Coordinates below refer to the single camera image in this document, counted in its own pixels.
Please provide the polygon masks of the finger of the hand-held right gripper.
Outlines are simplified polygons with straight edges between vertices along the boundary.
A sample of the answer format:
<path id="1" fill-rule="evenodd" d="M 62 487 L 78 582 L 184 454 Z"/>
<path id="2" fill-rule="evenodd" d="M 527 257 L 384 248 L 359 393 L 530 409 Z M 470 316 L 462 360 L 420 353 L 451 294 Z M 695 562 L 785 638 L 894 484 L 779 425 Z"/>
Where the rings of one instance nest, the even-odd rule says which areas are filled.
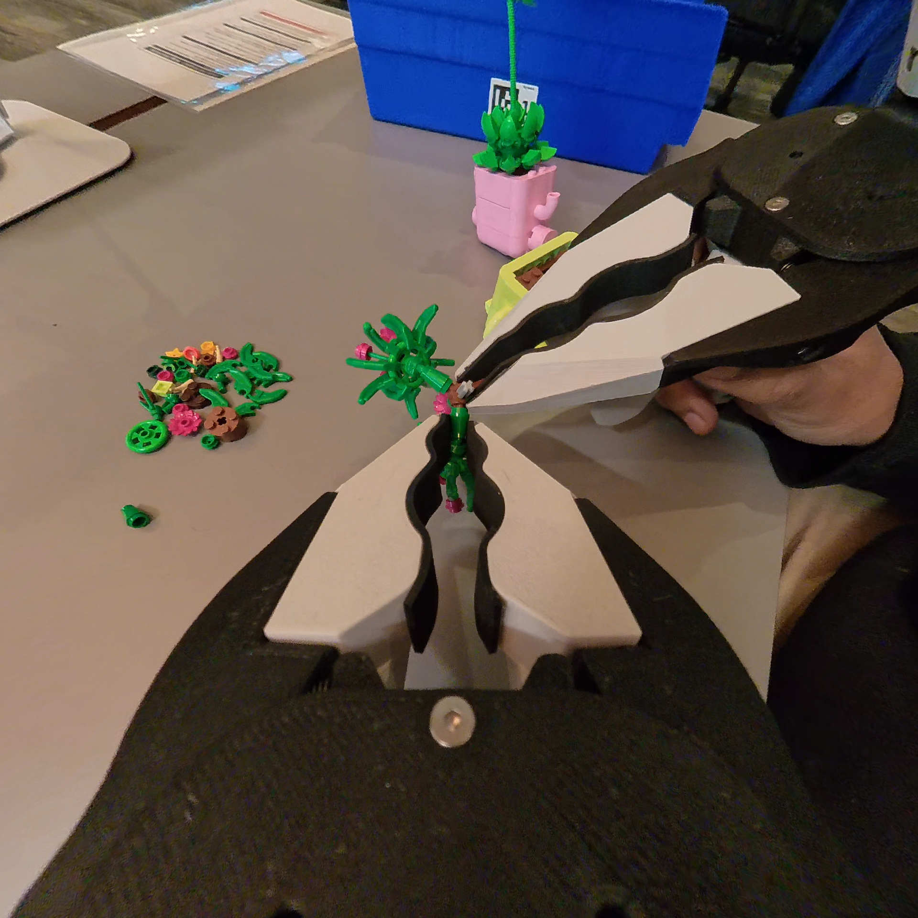
<path id="1" fill-rule="evenodd" d="M 708 260 L 644 311 L 587 325 L 567 343 L 519 357 L 476 391 L 469 409 L 482 417 L 651 395 L 667 355 L 798 299 L 772 270 Z"/>
<path id="2" fill-rule="evenodd" d="M 457 380 L 495 380 L 583 327 L 636 315 L 692 270 L 693 208 L 666 195 L 573 246 L 469 355 Z"/>

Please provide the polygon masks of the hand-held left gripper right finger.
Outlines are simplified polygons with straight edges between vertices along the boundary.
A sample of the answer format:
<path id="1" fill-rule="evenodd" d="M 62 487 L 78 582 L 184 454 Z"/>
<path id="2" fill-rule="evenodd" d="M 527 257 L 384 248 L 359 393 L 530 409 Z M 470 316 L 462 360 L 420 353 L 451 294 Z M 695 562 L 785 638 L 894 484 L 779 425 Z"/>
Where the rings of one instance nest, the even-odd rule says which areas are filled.
<path id="1" fill-rule="evenodd" d="M 539 657 L 634 646 L 642 632 L 570 491 L 487 426 L 469 432 L 474 511 L 487 533 L 476 627 L 519 689 Z"/>

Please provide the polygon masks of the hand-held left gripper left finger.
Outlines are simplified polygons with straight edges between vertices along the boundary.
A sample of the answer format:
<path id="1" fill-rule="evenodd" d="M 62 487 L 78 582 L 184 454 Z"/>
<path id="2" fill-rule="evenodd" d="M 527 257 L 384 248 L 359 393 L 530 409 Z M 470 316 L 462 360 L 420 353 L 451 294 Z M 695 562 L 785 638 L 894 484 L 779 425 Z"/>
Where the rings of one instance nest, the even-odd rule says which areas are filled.
<path id="1" fill-rule="evenodd" d="M 266 626 L 270 641 L 370 656 L 387 688 L 404 687 L 404 601 L 419 574 L 421 535 L 406 496 L 430 460 L 431 417 L 343 483 Z"/>

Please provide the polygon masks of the green toy brick vine plant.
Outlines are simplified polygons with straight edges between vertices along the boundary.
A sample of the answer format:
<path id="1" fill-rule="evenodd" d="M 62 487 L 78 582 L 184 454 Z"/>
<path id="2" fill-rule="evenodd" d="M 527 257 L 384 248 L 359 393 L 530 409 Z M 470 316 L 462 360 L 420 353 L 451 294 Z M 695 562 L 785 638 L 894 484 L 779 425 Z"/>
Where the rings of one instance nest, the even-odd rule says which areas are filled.
<path id="1" fill-rule="evenodd" d="M 428 328 L 438 310 L 436 304 L 428 306 L 412 326 L 394 314 L 382 317 L 380 329 L 365 323 L 362 329 L 367 341 L 361 343 L 355 349 L 354 357 L 346 362 L 376 374 L 358 396 L 361 405 L 381 393 L 403 403 L 410 418 L 418 420 L 417 398 L 420 391 L 428 388 L 436 394 L 436 411 L 448 415 L 452 425 L 449 459 L 440 472 L 446 508 L 452 513 L 464 509 L 473 511 L 476 485 L 467 455 L 469 412 L 465 396 L 468 387 L 461 385 L 460 393 L 453 394 L 453 379 L 443 368 L 453 366 L 454 361 L 438 359 L 434 355 L 437 342 L 430 337 Z"/>

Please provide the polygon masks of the pile of small toy bricks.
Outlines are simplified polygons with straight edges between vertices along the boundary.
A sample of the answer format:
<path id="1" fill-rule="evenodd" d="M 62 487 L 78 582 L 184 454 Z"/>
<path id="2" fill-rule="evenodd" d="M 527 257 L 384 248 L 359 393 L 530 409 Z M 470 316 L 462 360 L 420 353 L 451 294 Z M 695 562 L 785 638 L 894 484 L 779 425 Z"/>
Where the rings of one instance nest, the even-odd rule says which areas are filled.
<path id="1" fill-rule="evenodd" d="M 248 342 L 241 348 L 205 340 L 167 350 L 139 383 L 145 412 L 125 436 L 135 454 L 158 453 L 173 440 L 197 441 L 206 451 L 243 439 L 249 420 L 286 397 L 292 375 L 279 359 Z"/>

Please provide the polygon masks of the person's right forearm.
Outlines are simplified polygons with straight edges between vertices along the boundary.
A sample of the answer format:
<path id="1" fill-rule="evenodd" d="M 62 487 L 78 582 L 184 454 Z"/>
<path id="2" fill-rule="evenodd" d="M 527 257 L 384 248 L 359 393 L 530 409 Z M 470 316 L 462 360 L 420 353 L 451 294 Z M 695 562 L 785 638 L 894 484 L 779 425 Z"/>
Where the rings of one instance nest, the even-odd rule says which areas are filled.
<path id="1" fill-rule="evenodd" d="M 790 488 L 844 485 L 888 500 L 900 510 L 917 509 L 917 338 L 880 326 L 899 360 L 903 387 L 895 419 L 878 442 L 821 446 L 798 442 L 757 419 L 749 427 L 765 445 L 782 484 Z"/>

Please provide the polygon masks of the person's right hand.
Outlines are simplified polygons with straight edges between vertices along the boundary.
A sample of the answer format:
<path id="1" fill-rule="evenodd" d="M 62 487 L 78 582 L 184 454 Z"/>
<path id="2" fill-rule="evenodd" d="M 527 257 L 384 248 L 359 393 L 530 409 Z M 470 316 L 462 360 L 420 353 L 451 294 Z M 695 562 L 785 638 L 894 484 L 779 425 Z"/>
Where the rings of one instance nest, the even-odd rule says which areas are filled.
<path id="1" fill-rule="evenodd" d="M 715 394 L 786 436 L 823 446 L 864 446 L 887 433 L 903 386 L 880 327 L 821 361 L 783 369 L 716 368 L 666 386 L 656 402 L 699 435 L 719 419 Z"/>

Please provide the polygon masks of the pink toy brick plant pot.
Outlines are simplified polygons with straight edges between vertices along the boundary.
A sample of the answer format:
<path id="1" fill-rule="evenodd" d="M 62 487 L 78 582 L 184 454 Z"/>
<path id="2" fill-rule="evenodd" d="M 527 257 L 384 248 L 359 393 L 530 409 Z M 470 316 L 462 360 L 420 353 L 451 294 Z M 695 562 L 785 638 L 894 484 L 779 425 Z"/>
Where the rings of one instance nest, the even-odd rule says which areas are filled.
<path id="1" fill-rule="evenodd" d="M 557 209 L 556 149 L 541 140 L 545 109 L 524 107 L 517 82 L 515 3 L 507 3 L 511 103 L 483 114 L 487 147 L 475 158 L 476 205 L 472 220 L 478 239 L 514 259 L 556 235 L 548 222 Z"/>

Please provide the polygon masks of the lime green toy brick pot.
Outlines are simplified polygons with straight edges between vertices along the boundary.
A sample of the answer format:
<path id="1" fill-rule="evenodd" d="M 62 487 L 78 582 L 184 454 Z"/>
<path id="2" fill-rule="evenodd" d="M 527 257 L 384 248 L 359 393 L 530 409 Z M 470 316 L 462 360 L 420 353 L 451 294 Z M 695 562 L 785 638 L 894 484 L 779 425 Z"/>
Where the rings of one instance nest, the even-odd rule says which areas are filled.
<path id="1" fill-rule="evenodd" d="M 484 338 L 569 249 L 577 236 L 573 231 L 553 236 L 544 244 L 501 267 L 494 294 L 486 303 Z"/>

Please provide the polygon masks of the blue cloth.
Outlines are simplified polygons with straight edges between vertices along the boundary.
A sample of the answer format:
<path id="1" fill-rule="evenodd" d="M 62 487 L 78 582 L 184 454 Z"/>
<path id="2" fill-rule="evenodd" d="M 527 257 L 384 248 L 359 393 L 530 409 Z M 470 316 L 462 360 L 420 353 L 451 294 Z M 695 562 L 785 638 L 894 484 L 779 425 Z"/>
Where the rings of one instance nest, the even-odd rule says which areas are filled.
<path id="1" fill-rule="evenodd" d="M 911 1 L 847 2 L 784 115 L 820 107 L 882 105 L 895 86 L 911 12 Z"/>

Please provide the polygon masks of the blue plastic bin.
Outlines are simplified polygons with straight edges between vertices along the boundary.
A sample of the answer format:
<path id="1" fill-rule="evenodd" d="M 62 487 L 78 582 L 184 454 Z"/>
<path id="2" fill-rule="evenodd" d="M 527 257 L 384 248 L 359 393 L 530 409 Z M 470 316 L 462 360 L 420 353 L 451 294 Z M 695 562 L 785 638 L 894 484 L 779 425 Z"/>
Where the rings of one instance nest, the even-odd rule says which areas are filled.
<path id="1" fill-rule="evenodd" d="M 349 3 L 376 120 L 482 142 L 491 83 L 509 77 L 507 3 Z M 515 5 L 518 82 L 536 86 L 561 158 L 648 172 L 704 107 L 728 13 L 676 1 Z"/>

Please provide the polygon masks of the laminated paper sheet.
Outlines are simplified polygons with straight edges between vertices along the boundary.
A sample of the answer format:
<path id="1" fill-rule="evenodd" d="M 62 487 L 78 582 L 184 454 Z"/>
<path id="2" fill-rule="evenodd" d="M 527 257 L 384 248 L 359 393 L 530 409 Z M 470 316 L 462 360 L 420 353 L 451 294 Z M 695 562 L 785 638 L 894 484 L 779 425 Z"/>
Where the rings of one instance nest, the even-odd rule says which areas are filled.
<path id="1" fill-rule="evenodd" d="M 59 50 L 200 110 L 354 45 L 349 14 L 328 6 L 221 1 L 72 40 Z"/>

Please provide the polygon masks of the white document stand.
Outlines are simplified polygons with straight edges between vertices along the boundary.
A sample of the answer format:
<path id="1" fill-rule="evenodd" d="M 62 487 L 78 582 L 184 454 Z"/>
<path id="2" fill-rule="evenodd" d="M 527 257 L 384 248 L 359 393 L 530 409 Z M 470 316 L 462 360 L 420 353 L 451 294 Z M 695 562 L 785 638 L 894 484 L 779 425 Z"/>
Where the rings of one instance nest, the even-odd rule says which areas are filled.
<path id="1" fill-rule="evenodd" d="M 124 166 L 130 146 L 22 100 L 1 103 L 1 226 Z"/>

